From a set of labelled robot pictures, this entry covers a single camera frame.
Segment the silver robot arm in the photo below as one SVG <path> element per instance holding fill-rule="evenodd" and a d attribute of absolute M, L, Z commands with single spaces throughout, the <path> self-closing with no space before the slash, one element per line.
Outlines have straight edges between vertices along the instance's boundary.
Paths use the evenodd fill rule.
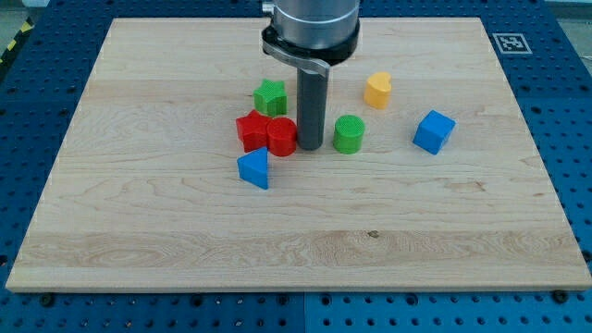
<path fill-rule="evenodd" d="M 326 79 L 330 68 L 348 59 L 360 31 L 359 0 L 270 0 L 262 31 L 265 54 L 307 74 Z"/>

